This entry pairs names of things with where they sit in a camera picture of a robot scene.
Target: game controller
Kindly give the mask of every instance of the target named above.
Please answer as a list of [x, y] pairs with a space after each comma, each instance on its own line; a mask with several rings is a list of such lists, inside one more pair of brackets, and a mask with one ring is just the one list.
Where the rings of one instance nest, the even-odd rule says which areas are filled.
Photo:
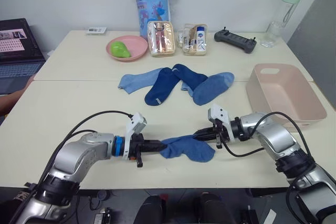
[[218, 31], [215, 33], [215, 41], [217, 42], [226, 42], [232, 44], [234, 46], [243, 48], [245, 53], [250, 54], [254, 47], [256, 46], [257, 42], [255, 41], [256, 37], [253, 39], [247, 39], [242, 36], [232, 34], [229, 30], [225, 29]]

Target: laptop keyboard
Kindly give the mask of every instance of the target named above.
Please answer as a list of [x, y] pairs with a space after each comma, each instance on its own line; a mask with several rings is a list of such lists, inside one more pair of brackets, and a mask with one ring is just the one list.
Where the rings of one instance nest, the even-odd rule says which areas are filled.
[[0, 66], [0, 78], [32, 76], [40, 65], [41, 63]]

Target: blue ring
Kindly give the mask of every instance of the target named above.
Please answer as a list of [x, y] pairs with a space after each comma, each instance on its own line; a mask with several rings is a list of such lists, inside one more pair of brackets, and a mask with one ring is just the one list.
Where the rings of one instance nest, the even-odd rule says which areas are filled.
[[121, 148], [121, 144], [122, 144], [122, 138], [120, 136], [115, 136], [117, 138], [116, 140], [116, 149], [115, 149], [115, 156], [116, 157], [119, 157], [119, 154], [120, 154], [120, 148]]

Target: white table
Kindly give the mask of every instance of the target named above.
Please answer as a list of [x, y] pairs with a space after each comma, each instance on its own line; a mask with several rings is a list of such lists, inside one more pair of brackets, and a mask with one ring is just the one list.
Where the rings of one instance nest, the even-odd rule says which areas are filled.
[[35, 80], [101, 80], [120, 81], [126, 74], [145, 73], [161, 67], [173, 67], [181, 63], [208, 76], [220, 72], [232, 72], [235, 81], [248, 81], [255, 64], [286, 63], [300, 69], [308, 81], [313, 81], [300, 61], [281, 39], [274, 48], [259, 44], [263, 34], [241, 34], [257, 37], [258, 44], [252, 54], [226, 43], [215, 42], [214, 34], [208, 34], [208, 53], [205, 56], [185, 56], [176, 48], [173, 56], [154, 58], [149, 52], [134, 62], [120, 62], [106, 52], [107, 43], [119, 36], [139, 35], [132, 31], [108, 31], [106, 35], [86, 35], [85, 31], [71, 31], [53, 55], [40, 69]]
[[[335, 111], [315, 84], [310, 84], [328, 116], [303, 129], [303, 133], [315, 160], [336, 176]], [[117, 81], [34, 81], [0, 127], [0, 186], [22, 187], [26, 182], [37, 182], [57, 144], [79, 121], [98, 111], [139, 111], [148, 122], [143, 130], [147, 139], [163, 140], [211, 126], [207, 109], [212, 103], [194, 104], [187, 92], [180, 91], [180, 83], [168, 99], [156, 107], [144, 103], [149, 87], [128, 95], [117, 85]], [[235, 82], [213, 102], [227, 109], [232, 118], [251, 113], [245, 85], [245, 82]], [[81, 129], [123, 135], [127, 122], [126, 116], [107, 114], [90, 120]], [[91, 168], [81, 188], [288, 186], [285, 176], [276, 172], [266, 152], [234, 158], [224, 149], [211, 146], [216, 154], [208, 163], [190, 161], [185, 155], [164, 159], [160, 154], [143, 154], [142, 168], [137, 168], [134, 161], [119, 158], [100, 161]], [[256, 140], [230, 146], [236, 153], [260, 147]]]

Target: transparent pouch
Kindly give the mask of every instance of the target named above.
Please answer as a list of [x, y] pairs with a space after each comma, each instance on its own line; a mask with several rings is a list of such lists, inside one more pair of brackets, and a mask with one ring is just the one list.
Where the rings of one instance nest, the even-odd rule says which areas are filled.
[[174, 30], [168, 21], [148, 22], [148, 45], [152, 56], [175, 53]]
[[185, 24], [183, 30], [182, 50], [186, 55], [201, 56], [207, 51], [207, 25]]

